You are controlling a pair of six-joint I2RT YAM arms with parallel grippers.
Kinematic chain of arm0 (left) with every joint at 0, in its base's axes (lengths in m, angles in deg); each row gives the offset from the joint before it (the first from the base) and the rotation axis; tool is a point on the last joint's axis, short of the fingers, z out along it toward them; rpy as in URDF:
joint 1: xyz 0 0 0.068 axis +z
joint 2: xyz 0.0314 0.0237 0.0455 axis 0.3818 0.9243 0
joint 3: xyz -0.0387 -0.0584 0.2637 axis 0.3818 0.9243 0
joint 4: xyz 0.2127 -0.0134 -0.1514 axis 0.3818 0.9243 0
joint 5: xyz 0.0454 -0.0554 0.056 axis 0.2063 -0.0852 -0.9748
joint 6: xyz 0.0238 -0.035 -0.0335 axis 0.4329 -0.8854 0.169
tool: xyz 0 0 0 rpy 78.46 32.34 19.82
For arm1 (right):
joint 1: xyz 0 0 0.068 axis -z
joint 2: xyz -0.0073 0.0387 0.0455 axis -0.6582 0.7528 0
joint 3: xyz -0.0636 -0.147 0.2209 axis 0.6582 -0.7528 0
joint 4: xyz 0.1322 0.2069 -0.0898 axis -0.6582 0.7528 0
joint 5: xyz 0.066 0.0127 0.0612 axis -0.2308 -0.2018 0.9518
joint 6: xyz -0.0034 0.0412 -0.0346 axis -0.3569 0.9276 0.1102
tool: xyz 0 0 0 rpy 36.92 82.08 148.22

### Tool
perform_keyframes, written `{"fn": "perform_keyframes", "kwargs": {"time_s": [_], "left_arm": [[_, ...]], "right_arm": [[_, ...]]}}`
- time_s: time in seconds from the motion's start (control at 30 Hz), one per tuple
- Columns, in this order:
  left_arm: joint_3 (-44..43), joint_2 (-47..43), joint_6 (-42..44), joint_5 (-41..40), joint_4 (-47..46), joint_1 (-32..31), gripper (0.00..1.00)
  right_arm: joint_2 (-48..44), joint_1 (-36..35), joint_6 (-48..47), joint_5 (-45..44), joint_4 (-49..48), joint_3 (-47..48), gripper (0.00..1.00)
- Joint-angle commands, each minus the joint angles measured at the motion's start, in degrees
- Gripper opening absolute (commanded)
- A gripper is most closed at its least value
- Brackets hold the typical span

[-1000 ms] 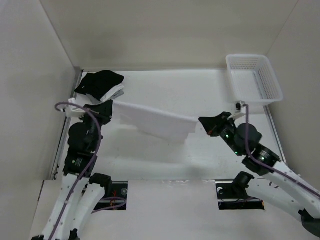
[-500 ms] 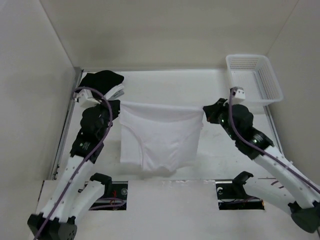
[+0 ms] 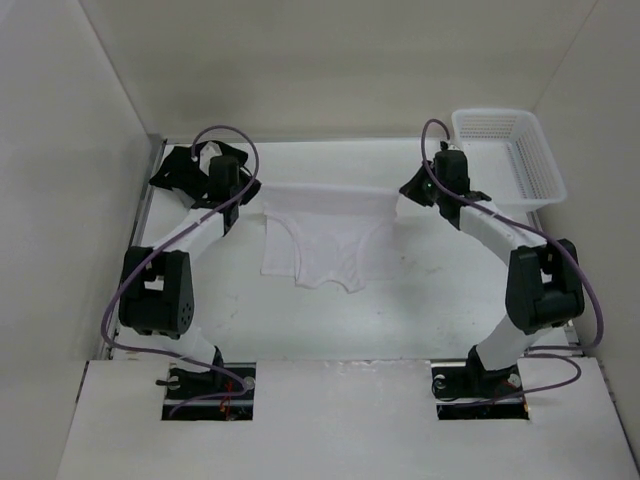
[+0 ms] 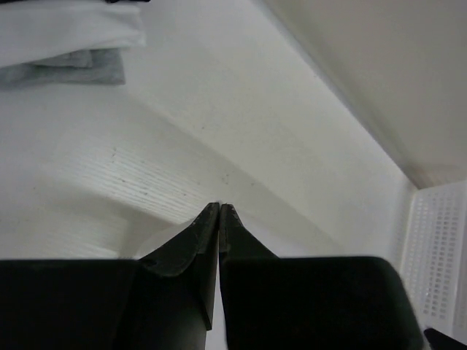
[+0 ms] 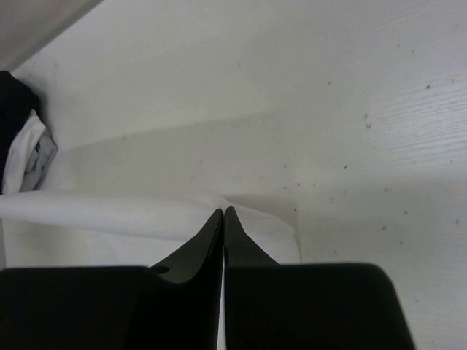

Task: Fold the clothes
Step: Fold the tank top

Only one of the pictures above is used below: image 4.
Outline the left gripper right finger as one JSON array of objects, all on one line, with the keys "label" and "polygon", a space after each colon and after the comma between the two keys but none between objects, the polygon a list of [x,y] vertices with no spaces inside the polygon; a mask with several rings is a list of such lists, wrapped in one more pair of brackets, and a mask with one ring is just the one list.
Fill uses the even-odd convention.
[{"label": "left gripper right finger", "polygon": [[412,305],[379,257],[278,257],[220,209],[220,291],[230,349],[421,349]]}]

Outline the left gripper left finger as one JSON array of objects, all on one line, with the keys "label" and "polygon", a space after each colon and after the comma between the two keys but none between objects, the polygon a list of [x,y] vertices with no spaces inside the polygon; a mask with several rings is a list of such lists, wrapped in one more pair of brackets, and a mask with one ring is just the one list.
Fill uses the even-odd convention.
[{"label": "left gripper left finger", "polygon": [[218,203],[140,258],[2,260],[3,349],[203,349]]}]

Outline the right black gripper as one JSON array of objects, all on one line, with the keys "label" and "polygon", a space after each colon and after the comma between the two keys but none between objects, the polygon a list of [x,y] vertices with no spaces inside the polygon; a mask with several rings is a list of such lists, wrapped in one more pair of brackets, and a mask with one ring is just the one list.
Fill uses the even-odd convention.
[{"label": "right black gripper", "polygon": [[467,345],[433,328],[423,331],[431,350],[467,350]]}]

